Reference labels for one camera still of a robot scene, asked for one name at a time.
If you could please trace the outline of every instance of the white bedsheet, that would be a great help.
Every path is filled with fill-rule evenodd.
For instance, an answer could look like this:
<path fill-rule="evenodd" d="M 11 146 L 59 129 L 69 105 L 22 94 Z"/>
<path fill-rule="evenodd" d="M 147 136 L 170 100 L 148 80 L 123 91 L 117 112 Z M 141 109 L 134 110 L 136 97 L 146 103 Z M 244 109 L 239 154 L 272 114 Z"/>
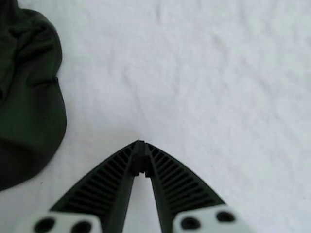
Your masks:
<path fill-rule="evenodd" d="M 256 231 L 311 231 L 311 1 L 19 2 L 59 33 L 68 128 L 43 172 L 0 193 L 2 233 L 137 139 L 194 170 Z M 143 177 L 123 232 L 160 232 Z"/>

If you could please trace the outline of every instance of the hole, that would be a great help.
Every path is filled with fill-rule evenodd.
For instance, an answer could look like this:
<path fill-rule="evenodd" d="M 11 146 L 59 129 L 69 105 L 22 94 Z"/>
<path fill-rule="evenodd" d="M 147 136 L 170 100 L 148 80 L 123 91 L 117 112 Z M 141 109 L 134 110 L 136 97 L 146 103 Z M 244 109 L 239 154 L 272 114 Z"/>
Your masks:
<path fill-rule="evenodd" d="M 71 233 L 89 233 L 91 231 L 92 225 L 87 221 L 81 221 L 76 223 L 72 229 Z"/>
<path fill-rule="evenodd" d="M 154 149 L 154 151 L 151 153 L 153 157 L 155 157 L 160 151 L 157 149 Z"/>
<path fill-rule="evenodd" d="M 201 227 L 200 222 L 193 217 L 186 217 L 181 221 L 181 227 L 184 230 L 195 230 Z"/>
<path fill-rule="evenodd" d="M 35 225 L 36 233 L 45 233 L 49 232 L 55 224 L 54 218 L 47 217 L 37 222 Z"/>
<path fill-rule="evenodd" d="M 217 214 L 217 220 L 220 222 L 233 222 L 235 221 L 235 218 L 233 214 L 222 211 Z"/>

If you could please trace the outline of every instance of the dark green cloth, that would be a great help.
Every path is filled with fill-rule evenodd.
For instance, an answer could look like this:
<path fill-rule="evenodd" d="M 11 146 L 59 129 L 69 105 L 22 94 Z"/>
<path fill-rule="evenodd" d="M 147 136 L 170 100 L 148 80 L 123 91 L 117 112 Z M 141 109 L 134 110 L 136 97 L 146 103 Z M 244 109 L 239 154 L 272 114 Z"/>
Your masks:
<path fill-rule="evenodd" d="M 66 112 L 53 25 L 17 0 L 0 0 L 0 190 L 40 172 L 58 149 Z"/>

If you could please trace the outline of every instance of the white plastic part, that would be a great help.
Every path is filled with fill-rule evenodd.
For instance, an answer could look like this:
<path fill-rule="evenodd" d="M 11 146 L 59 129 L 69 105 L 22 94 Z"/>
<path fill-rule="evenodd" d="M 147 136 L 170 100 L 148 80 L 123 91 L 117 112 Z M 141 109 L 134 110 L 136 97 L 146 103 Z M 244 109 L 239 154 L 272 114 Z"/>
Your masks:
<path fill-rule="evenodd" d="M 225 219 L 218 220 L 217 215 L 219 213 L 224 214 Z M 233 216 L 234 220 L 226 221 L 228 220 L 226 214 Z M 197 220 L 200 226 L 196 225 L 192 230 L 184 229 L 182 221 L 189 218 Z M 254 231 L 244 223 L 232 208 L 227 205 L 217 205 L 179 213 L 173 221 L 173 233 L 254 233 Z"/>
<path fill-rule="evenodd" d="M 53 219 L 54 224 L 48 231 L 39 231 L 44 233 L 72 233 L 74 226 L 79 223 L 88 223 L 91 225 L 90 230 L 86 233 L 102 233 L 101 223 L 96 216 L 85 214 L 45 212 L 35 213 L 26 217 L 16 227 L 14 233 L 38 233 L 35 228 L 43 219 Z"/>

